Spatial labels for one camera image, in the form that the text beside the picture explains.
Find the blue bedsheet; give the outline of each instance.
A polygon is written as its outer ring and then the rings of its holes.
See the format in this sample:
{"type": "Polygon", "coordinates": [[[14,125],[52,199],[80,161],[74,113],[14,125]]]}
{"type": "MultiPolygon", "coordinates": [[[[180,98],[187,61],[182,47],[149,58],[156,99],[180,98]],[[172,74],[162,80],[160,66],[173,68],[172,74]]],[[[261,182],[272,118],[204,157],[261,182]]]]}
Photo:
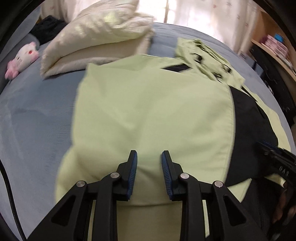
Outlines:
{"type": "MultiPolygon", "coordinates": [[[[150,55],[174,56],[177,37],[201,38],[246,79],[248,88],[275,110],[296,153],[288,123],[259,76],[226,45],[196,30],[155,23],[150,55]]],[[[40,53],[47,44],[40,47],[40,53]]],[[[76,89],[85,71],[48,79],[40,77],[40,59],[20,73],[0,95],[0,158],[7,170],[20,222],[26,236],[54,206],[60,161],[70,147],[76,89]]],[[[20,239],[0,178],[0,212],[20,239]]]]}

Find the folded clothing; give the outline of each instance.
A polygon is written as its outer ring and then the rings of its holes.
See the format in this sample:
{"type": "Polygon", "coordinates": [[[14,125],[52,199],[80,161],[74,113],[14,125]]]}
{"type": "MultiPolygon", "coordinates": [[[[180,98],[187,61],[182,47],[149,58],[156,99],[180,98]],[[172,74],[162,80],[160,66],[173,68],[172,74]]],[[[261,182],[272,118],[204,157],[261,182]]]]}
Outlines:
{"type": "Polygon", "coordinates": [[[49,15],[36,23],[30,34],[34,35],[42,45],[53,40],[66,25],[65,21],[49,15]]]}
{"type": "Polygon", "coordinates": [[[139,0],[101,0],[84,9],[44,50],[41,74],[50,76],[83,69],[90,62],[105,64],[146,53],[153,33],[153,16],[135,12],[138,3],[139,0]]]}

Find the white curtain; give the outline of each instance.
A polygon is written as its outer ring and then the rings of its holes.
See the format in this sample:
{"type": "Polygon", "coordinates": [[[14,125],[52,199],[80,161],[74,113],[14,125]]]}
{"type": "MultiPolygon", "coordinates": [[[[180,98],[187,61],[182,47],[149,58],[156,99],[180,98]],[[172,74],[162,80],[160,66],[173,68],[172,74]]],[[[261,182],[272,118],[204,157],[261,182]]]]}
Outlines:
{"type": "Polygon", "coordinates": [[[246,52],[259,7],[253,0],[140,0],[139,11],[208,34],[235,52],[246,52]]]}
{"type": "Polygon", "coordinates": [[[99,0],[45,0],[41,4],[41,18],[48,15],[69,23],[85,8],[99,0]]]}

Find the plush toy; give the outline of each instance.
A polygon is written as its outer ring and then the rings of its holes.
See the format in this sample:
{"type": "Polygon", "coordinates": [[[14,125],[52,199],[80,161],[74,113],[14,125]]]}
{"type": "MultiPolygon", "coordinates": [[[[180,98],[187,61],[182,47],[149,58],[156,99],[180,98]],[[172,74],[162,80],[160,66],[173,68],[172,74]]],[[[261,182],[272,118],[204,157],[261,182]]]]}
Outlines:
{"type": "Polygon", "coordinates": [[[36,43],[31,42],[24,45],[17,53],[16,57],[7,64],[5,79],[13,80],[20,72],[29,67],[39,58],[36,50],[36,43]]]}

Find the pillow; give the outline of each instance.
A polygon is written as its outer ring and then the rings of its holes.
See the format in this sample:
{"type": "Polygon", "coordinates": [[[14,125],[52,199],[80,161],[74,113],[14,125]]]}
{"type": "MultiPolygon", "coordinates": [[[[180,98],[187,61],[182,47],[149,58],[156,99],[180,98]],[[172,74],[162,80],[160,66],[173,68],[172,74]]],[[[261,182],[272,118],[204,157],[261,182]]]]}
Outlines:
{"type": "Polygon", "coordinates": [[[77,50],[60,58],[44,77],[85,69],[88,63],[106,64],[136,54],[147,54],[153,31],[143,37],[119,43],[102,44],[77,50]]]}
{"type": "Polygon", "coordinates": [[[4,49],[0,53],[0,62],[5,58],[5,56],[16,46],[34,27],[40,15],[40,7],[33,10],[25,20],[17,27],[14,31],[4,49]]]}
{"type": "Polygon", "coordinates": [[[7,70],[7,64],[10,60],[13,60],[17,55],[18,51],[25,45],[31,42],[36,43],[36,49],[39,49],[39,41],[32,34],[27,34],[21,41],[19,41],[13,49],[0,61],[0,94],[4,90],[9,80],[6,80],[4,75],[7,70]]]}
{"type": "Polygon", "coordinates": [[[135,12],[139,0],[101,0],[84,9],[50,42],[42,54],[44,75],[60,58],[92,46],[137,39],[147,34],[153,17],[135,12]]]}

